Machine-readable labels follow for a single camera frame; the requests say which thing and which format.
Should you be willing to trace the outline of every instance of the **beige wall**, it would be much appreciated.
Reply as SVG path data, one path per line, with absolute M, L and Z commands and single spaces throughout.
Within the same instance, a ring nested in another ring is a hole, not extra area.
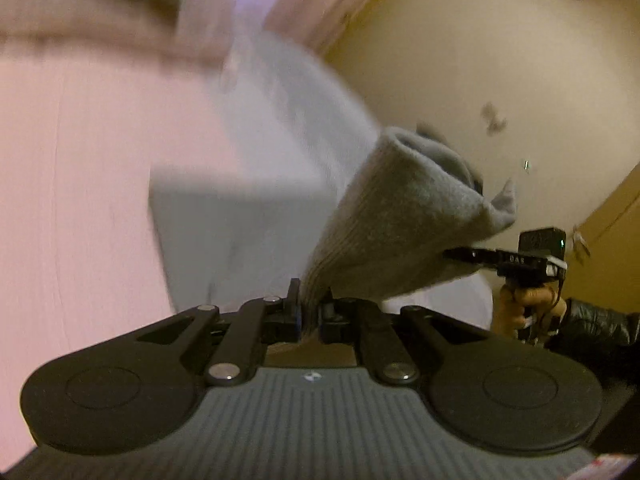
M 518 232 L 570 229 L 640 160 L 640 0 L 384 0 L 329 61 L 385 124 L 434 124 L 485 177 L 513 177 Z M 493 102 L 508 119 L 488 136 Z M 530 173 L 522 169 L 529 159 Z

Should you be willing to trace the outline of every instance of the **black jacket sleeve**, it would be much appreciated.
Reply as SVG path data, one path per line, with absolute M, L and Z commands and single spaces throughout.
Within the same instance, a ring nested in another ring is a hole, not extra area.
M 579 300 L 568 300 L 567 307 L 547 348 L 581 362 L 601 381 L 640 384 L 640 312 L 622 314 Z

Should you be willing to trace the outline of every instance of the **circular pad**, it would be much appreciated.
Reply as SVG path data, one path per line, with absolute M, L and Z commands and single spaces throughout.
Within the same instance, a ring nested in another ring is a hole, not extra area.
M 593 427 L 602 402 L 600 383 L 587 368 L 498 337 L 450 346 L 427 390 L 446 428 L 514 454 L 574 446 Z
M 76 374 L 66 384 L 69 398 L 84 408 L 105 410 L 122 406 L 140 391 L 140 378 L 124 368 L 102 366 Z

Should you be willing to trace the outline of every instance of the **pink blanket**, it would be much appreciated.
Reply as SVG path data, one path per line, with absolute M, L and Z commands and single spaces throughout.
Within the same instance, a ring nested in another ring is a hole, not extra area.
M 92 40 L 221 66 L 232 36 L 231 0 L 184 0 L 175 23 L 139 0 L 0 0 L 0 39 Z
M 0 55 L 0 471 L 33 446 L 32 371 L 171 314 L 150 168 L 242 175 L 209 84 L 109 49 Z

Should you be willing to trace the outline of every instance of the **finger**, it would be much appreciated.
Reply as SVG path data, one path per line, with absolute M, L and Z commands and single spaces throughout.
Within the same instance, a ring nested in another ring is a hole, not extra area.
M 511 278 L 507 278 L 506 280 L 504 280 L 504 286 L 508 288 L 511 292 L 513 292 L 518 288 L 518 283 L 515 280 L 512 280 Z
M 524 328 L 526 324 L 527 320 L 524 316 L 515 316 L 511 318 L 510 325 L 514 330 L 520 330 L 521 328 Z
M 553 316 L 545 316 L 545 312 L 541 312 L 538 314 L 538 326 L 540 327 L 540 331 L 545 333 L 548 332 L 549 326 L 551 325 L 551 320 Z
M 506 318 L 513 316 L 523 316 L 524 306 L 517 303 L 513 299 L 513 295 L 510 290 L 501 290 L 500 300 L 496 308 L 496 314 Z
M 513 292 L 506 285 L 500 289 L 500 302 L 504 305 L 514 302 Z
M 564 301 L 558 301 L 556 304 L 556 300 L 558 300 L 558 295 L 555 295 L 555 298 L 550 303 L 540 304 L 536 307 L 536 313 L 538 314 L 538 318 L 542 318 L 545 314 L 552 314 L 554 317 L 562 317 L 566 312 L 566 303 Z
M 515 300 L 523 305 L 539 305 L 541 303 L 553 303 L 556 293 L 546 286 L 540 288 L 519 288 L 513 293 Z

